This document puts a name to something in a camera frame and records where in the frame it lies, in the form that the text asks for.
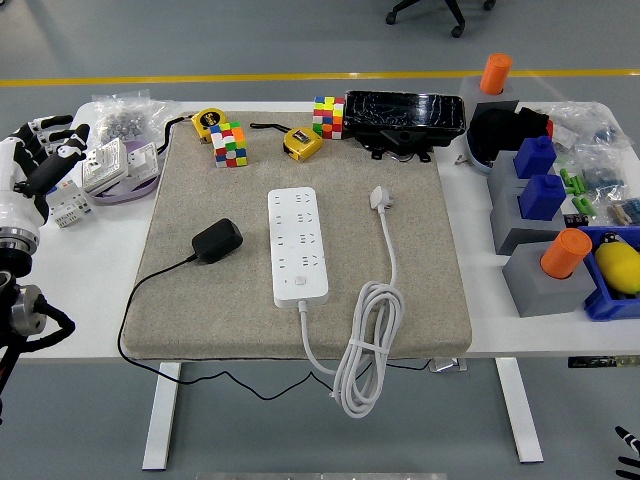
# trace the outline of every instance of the office chair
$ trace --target office chair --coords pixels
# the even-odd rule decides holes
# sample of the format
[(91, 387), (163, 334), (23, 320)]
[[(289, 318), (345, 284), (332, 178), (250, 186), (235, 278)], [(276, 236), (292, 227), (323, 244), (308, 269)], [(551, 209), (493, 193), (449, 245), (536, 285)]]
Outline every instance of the office chair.
[[(414, 3), (418, 3), (420, 0), (402, 0), (399, 4), (393, 7), (393, 10), (387, 14), (387, 24), (393, 25), (396, 23), (396, 15), (400, 10), (404, 10), (407, 7), (410, 7)], [(453, 13), (453, 16), (456, 17), (458, 21), (458, 25), (453, 27), (451, 30), (451, 36), (454, 38), (460, 37), (462, 32), (464, 32), (464, 17), (462, 16), (462, 12), (460, 11), (460, 7), (458, 6), (458, 0), (444, 0), (447, 3), (447, 7)], [(485, 0), (484, 9), (491, 10), (496, 4), (496, 0)]]

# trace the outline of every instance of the power socket outlet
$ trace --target power socket outlet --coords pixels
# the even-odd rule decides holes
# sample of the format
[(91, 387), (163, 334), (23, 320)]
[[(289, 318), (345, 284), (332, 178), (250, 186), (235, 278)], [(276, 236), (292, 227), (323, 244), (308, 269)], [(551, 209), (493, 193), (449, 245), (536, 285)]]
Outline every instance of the power socket outlet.
[(295, 308), (300, 300), (322, 305), (329, 298), (316, 192), (282, 188), (268, 195), (273, 300)]

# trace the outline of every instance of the white table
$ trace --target white table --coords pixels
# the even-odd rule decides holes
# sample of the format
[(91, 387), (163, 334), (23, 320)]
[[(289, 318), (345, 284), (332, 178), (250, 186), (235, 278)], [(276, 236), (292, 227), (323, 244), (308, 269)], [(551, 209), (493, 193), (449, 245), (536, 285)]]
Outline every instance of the white table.
[[(311, 112), (313, 108), (311, 102), (185, 102), (182, 106), (185, 112), (209, 106), (227, 111)], [(74, 125), (91, 125), (96, 118), (94, 106), (86, 104), (78, 110)], [(517, 362), (502, 357), (640, 354), (640, 321), (591, 322), (582, 310), (520, 318), (501, 272), (508, 257), (495, 255), (493, 249), (486, 177), (470, 165), (454, 165), (464, 150), (464, 138), (458, 137), (450, 147), (436, 149), (436, 157), (473, 330), (467, 356), (498, 358), (521, 461), (541, 461)], [(625, 169), (630, 181), (640, 179), (640, 162), (631, 148), (626, 152)], [(79, 180), (78, 167), (71, 176)], [(640, 180), (630, 185), (630, 193), (640, 196)], [(42, 228), (33, 272), (21, 283), (37, 284), (52, 305), (76, 322), (77, 329), (60, 344), (25, 355), (26, 361), (119, 358), (117, 333), (142, 256), (154, 199), (150, 195), (123, 205), (95, 206), (90, 216), (68, 228), (60, 229), (53, 222)], [(44, 334), (53, 330), (53, 323), (49, 322)], [(177, 374), (176, 365), (164, 368)], [(162, 407), (159, 401), (154, 404), (147, 445), (158, 449), (155, 459), (160, 458), (161, 463), (163, 452), (166, 462), (175, 387), (159, 382), (157, 394), (166, 397), (168, 406)], [(145, 468), (162, 468), (154, 468), (156, 460)]]

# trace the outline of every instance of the rubik's cube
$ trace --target rubik's cube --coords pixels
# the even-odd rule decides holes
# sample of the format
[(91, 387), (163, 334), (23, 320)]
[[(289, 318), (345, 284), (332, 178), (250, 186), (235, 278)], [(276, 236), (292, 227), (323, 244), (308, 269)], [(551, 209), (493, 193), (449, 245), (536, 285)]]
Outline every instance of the rubik's cube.
[(344, 98), (316, 97), (313, 108), (313, 131), (322, 138), (340, 140), (343, 116)]
[(240, 122), (210, 127), (216, 167), (244, 167), (247, 164), (247, 140)]

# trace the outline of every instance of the orange cylinder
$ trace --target orange cylinder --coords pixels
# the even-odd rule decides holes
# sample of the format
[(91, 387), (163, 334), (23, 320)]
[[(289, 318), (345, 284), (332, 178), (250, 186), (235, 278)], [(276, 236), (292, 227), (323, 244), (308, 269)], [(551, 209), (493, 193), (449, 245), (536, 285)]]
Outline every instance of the orange cylinder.
[(507, 83), (513, 60), (506, 53), (494, 53), (489, 56), (487, 66), (480, 79), (480, 90), (487, 95), (500, 95)]
[(540, 259), (542, 270), (550, 277), (569, 277), (586, 257), (593, 244), (589, 235), (577, 228), (562, 230)]

